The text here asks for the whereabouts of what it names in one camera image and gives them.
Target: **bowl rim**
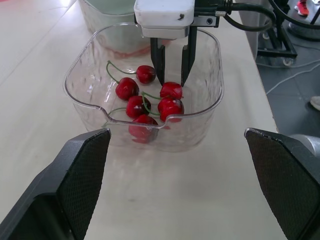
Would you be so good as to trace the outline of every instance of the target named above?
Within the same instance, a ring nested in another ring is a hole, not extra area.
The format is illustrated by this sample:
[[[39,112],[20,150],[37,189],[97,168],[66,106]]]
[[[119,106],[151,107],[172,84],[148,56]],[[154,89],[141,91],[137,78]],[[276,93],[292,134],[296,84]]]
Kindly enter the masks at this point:
[[[97,9],[95,6],[92,5],[92,3],[88,2],[87,0],[80,0],[80,3],[83,2],[83,4],[87,4],[89,7],[93,8],[94,10],[96,10],[97,12],[99,12],[100,14],[103,14],[104,16],[109,16],[109,17],[126,17],[126,16],[131,16],[134,15],[135,12],[128,12],[128,13],[122,13],[122,14],[111,14],[111,13],[105,13],[100,11],[99,9]]]
[[[103,27],[100,30],[96,31],[91,38],[88,40],[88,42],[86,43],[85,47],[82,49],[82,51],[80,52],[80,54],[77,56],[77,58],[75,59],[75,61],[73,62],[73,64],[71,65],[71,67],[69,68],[68,72],[66,73],[65,77],[64,77],[64,83],[63,83],[63,90],[65,92],[65,94],[71,98],[71,100],[83,107],[87,107],[87,108],[91,108],[91,109],[96,109],[96,110],[101,110],[107,120],[107,122],[109,122],[110,124],[118,124],[118,125],[136,125],[136,126],[142,126],[142,127],[149,127],[149,128],[155,128],[155,129],[162,129],[165,126],[168,125],[168,122],[170,119],[186,119],[186,118],[192,118],[195,116],[199,116],[202,114],[205,114],[213,109],[215,109],[219,103],[221,102],[224,93],[225,93],[225,85],[224,85],[224,76],[223,76],[223,66],[222,66],[222,57],[221,57],[221,47],[220,47],[220,43],[218,41],[218,39],[211,33],[198,28],[197,30],[199,32],[202,32],[204,34],[207,34],[209,37],[211,37],[212,39],[214,39],[217,43],[217,47],[218,47],[218,54],[219,54],[219,64],[220,64],[220,91],[219,91],[219,96],[217,98],[217,100],[210,105],[209,107],[205,108],[204,110],[198,111],[198,112],[194,112],[194,113],[187,113],[187,114],[171,114],[169,116],[166,117],[165,122],[161,125],[153,125],[153,124],[145,124],[145,123],[136,123],[136,122],[132,122],[132,121],[123,121],[123,120],[116,120],[112,117],[109,116],[109,114],[107,113],[107,111],[99,105],[95,105],[95,104],[90,104],[90,103],[85,103],[82,102],[78,99],[76,99],[68,90],[67,87],[67,80],[69,78],[69,75],[71,74],[71,72],[73,71],[74,67],[76,66],[76,64],[78,63],[78,61],[80,60],[81,56],[85,53],[85,51],[87,50],[87,48],[90,46],[91,42],[95,39],[95,37],[102,31],[112,28],[112,27],[116,27],[116,26],[136,26],[136,27],[140,27],[138,24],[135,24],[133,22],[121,22],[121,23],[117,23],[117,24],[113,24],[107,27]]]

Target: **cable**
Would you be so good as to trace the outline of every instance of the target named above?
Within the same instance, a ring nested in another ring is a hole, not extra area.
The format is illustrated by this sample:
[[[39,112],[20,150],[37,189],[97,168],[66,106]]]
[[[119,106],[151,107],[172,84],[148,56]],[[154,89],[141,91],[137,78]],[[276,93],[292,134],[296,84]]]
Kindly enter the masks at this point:
[[[306,71],[300,71],[297,72],[295,75],[287,77],[286,79],[283,79],[282,81],[278,82],[275,86],[273,86],[269,91],[266,92],[266,95],[268,95],[271,91],[275,90],[276,87],[278,87],[280,84],[283,84],[284,82],[293,79],[294,77],[300,75],[300,74],[304,74],[304,73],[310,73],[311,71],[313,71],[315,68],[319,67],[320,63],[318,63],[317,65],[315,65],[313,68],[311,68],[310,70],[306,70]]]
[[[320,48],[317,48],[317,47],[300,45],[300,44],[297,44],[297,43],[294,43],[294,42],[292,42],[292,44],[293,44],[293,45],[296,45],[296,46],[299,46],[299,47],[302,47],[302,48],[306,48],[306,49],[314,49],[314,50],[318,50],[318,51],[320,51]]]
[[[270,11],[269,9],[266,9],[265,7],[258,5],[258,4],[252,4],[252,3],[233,3],[230,4],[230,10],[231,11],[249,11],[249,12],[257,12],[257,13],[261,13],[264,14],[265,16],[267,16],[270,21],[267,22],[266,25],[264,26],[245,26],[243,24],[240,24],[238,22],[236,22],[235,20],[233,20],[231,17],[229,17],[228,15],[224,16],[224,19],[231,24],[232,26],[234,26],[237,29],[243,30],[243,31],[247,31],[247,32],[261,32],[261,31],[266,31],[270,28],[272,28],[272,26],[276,23],[276,17],[275,14]]]
[[[314,60],[314,61],[311,61],[311,62],[308,62],[305,64],[297,65],[297,66],[271,66],[271,65],[267,65],[267,64],[263,64],[263,63],[256,63],[256,65],[267,67],[267,68],[273,68],[273,69],[297,69],[297,68],[302,68],[302,67],[308,66],[310,64],[318,63],[318,62],[320,62],[320,59]]]
[[[320,25],[314,25],[314,24],[306,24],[302,21],[298,21],[293,19],[292,17],[289,17],[287,14],[285,14],[280,7],[275,3],[274,0],[268,0],[271,6],[273,7],[274,11],[279,15],[279,17],[284,18],[285,20],[289,21],[290,23],[293,23],[295,25],[298,25],[300,27],[306,28],[306,29],[317,29],[320,30]]]

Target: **cherry stem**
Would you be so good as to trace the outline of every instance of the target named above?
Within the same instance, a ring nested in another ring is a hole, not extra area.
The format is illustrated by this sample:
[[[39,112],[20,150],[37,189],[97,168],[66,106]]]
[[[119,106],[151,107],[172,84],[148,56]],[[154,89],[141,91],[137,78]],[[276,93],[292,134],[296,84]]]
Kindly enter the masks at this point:
[[[147,93],[145,93],[145,92],[142,92],[141,95],[142,95],[142,102],[143,102],[144,108],[145,108],[150,114],[155,115],[155,116],[160,116],[160,113],[154,113],[154,112],[152,112],[151,110],[149,110],[148,107],[147,107],[147,104],[146,104],[146,101],[145,101],[145,95],[147,95],[147,96],[149,96],[149,97],[153,97],[153,96],[151,96],[151,95],[149,95],[149,94],[147,94]]]
[[[112,109],[108,115],[110,116],[112,113],[114,113],[115,111],[118,111],[118,110],[125,110],[126,107],[118,107],[118,108],[115,108],[115,109]],[[106,126],[108,125],[108,122],[106,122],[105,124],[102,125],[102,128],[105,128]]]
[[[117,69],[119,72],[123,73],[123,74],[136,74],[136,72],[127,72],[127,71],[122,71],[120,68],[118,68],[116,65],[114,65],[110,60],[108,61],[108,64],[112,65],[115,69]]]
[[[150,97],[150,98],[153,98],[153,99],[158,99],[158,100],[161,100],[162,99],[162,97],[157,97],[157,96],[152,96],[152,95],[150,95],[149,93],[146,93],[146,92],[141,92],[141,95],[143,96],[143,95],[147,95],[148,97]]]
[[[112,64],[112,63],[111,63],[110,61],[108,61],[108,63],[106,64],[106,67],[105,67],[106,72],[109,74],[109,76],[110,76],[117,84],[119,84],[119,81],[116,80],[116,79],[110,74],[109,69],[108,69],[109,64]]]
[[[118,107],[118,108],[115,108],[115,109],[112,109],[109,113],[108,113],[108,115],[110,116],[112,113],[114,113],[115,111],[118,111],[118,110],[125,110],[126,109],[126,107]]]

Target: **shoe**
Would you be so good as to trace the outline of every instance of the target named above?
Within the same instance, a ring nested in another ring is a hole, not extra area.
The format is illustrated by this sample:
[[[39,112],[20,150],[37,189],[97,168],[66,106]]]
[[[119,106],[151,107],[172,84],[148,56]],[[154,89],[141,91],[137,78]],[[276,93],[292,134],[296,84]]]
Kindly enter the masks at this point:
[[[294,7],[295,10],[298,11],[300,16],[307,17],[309,15],[309,10],[307,8],[306,1],[298,1],[297,5]]]
[[[320,111],[320,96],[313,96],[310,99],[310,103],[315,109]]]

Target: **white cable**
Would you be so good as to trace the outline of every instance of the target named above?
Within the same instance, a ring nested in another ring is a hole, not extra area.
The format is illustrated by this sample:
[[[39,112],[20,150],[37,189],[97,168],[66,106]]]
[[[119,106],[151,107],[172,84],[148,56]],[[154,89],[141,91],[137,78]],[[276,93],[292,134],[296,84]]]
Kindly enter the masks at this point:
[[[263,67],[268,67],[268,68],[274,68],[274,69],[297,69],[297,68],[302,68],[305,66],[308,66],[310,64],[314,64],[320,62],[320,59],[318,60],[314,60],[305,64],[301,64],[301,65],[297,65],[297,66],[271,66],[271,65],[267,65],[267,64],[262,64],[262,63],[257,63],[257,65],[259,66],[263,66]]]
[[[273,86],[269,91],[266,92],[266,94],[268,95],[271,91],[273,91],[276,87],[278,87],[280,84],[284,83],[287,80],[293,79],[294,77],[300,75],[300,74],[304,74],[304,73],[310,73],[311,71],[313,71],[315,68],[319,67],[320,63],[318,63],[317,65],[315,65],[313,68],[311,68],[310,70],[306,70],[306,71],[300,71],[297,72],[295,75],[290,76],[286,79],[283,79],[282,81],[278,82],[275,86]]]

